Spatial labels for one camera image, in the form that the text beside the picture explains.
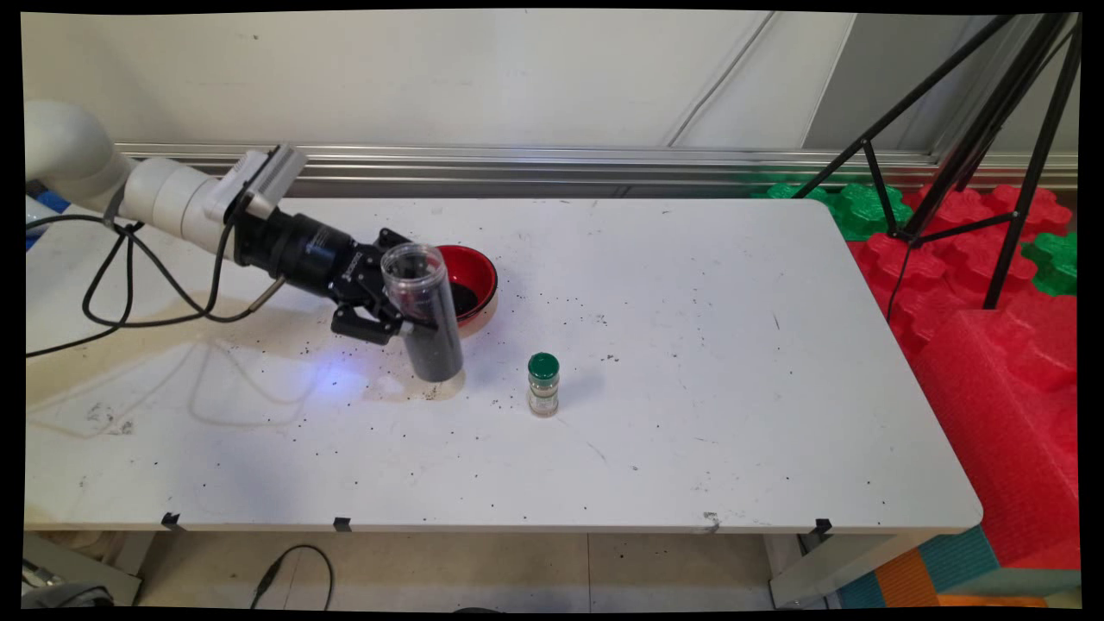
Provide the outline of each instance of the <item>white table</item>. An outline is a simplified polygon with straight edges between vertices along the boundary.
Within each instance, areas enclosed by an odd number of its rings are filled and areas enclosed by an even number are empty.
[[[980,504],[828,211],[807,200],[286,200],[498,269],[465,371],[413,378],[285,287],[244,322],[131,329],[26,362],[29,529],[835,535],[773,582],[828,592]],[[213,257],[140,235],[197,299]],[[114,235],[53,227],[26,255],[28,350],[79,310]],[[123,261],[94,308],[118,316]],[[144,257],[132,318],[187,310]],[[269,278],[227,262],[216,312]],[[561,362],[533,417],[526,364]]]

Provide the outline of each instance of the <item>robotic arm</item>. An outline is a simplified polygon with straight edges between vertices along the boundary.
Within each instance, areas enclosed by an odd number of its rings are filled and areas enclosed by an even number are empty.
[[[388,296],[384,254],[410,240],[381,229],[373,243],[359,243],[277,207],[307,162],[296,148],[279,145],[268,152],[248,151],[220,180],[170,159],[137,162],[124,157],[96,118],[77,106],[25,102],[23,115],[28,181],[36,179],[66,200],[104,213],[108,228],[116,217],[136,220],[212,253],[217,252],[225,228],[233,225],[225,256],[265,270],[277,285],[286,282],[332,299],[335,333],[378,345],[403,336],[415,372],[427,381],[444,381],[459,372],[463,358],[447,278],[442,304],[436,305],[447,308],[435,313],[417,308],[404,313]],[[36,218],[28,199],[30,223]],[[405,270],[410,271],[408,260]],[[428,282],[426,275],[443,272],[444,265],[423,259],[415,271],[392,278]],[[372,318],[358,314],[360,308]]]

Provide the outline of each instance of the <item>plastic container lid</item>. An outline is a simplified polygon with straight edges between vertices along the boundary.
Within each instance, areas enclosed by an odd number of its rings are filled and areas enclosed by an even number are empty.
[[[540,382],[549,382],[560,373],[560,361],[555,356],[541,351],[529,359],[529,376]]]

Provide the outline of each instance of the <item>red bowl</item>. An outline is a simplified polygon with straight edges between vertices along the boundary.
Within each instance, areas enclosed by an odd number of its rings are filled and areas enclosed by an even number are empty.
[[[437,250],[445,259],[448,280],[453,286],[456,320],[464,325],[495,297],[498,271],[490,259],[478,250],[464,245],[438,245]]]

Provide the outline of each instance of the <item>floor tile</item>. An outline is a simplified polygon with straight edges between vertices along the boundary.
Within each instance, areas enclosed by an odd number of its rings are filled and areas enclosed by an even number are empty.
[[[586,612],[586,536],[372,534],[311,536],[333,564],[330,610]],[[320,609],[328,577],[307,550],[287,609]]]
[[[1047,606],[1050,608],[1075,608],[1081,609],[1081,587],[1071,591],[1054,593],[1047,598]]]
[[[268,566],[301,538],[295,533],[159,534],[142,564],[137,604],[248,608]],[[284,608],[290,568],[302,551],[284,559],[283,570],[257,608]]]
[[[773,610],[763,538],[591,535],[593,612]]]

